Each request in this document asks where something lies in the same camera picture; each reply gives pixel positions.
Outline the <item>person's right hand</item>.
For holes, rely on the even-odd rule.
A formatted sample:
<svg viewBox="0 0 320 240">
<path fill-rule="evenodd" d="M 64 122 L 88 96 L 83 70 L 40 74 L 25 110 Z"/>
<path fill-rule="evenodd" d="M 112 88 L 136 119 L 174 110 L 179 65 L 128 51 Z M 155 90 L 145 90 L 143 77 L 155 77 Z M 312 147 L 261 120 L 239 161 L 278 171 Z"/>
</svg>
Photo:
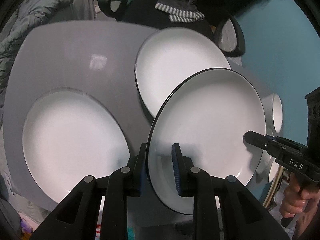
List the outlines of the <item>person's right hand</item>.
<svg viewBox="0 0 320 240">
<path fill-rule="evenodd" d="M 301 188 L 294 173 L 290 174 L 290 182 L 284 190 L 284 199 L 280 206 L 283 218 L 300 215 L 299 220 L 312 220 L 318 210 L 319 188 L 309 185 Z"/>
</svg>

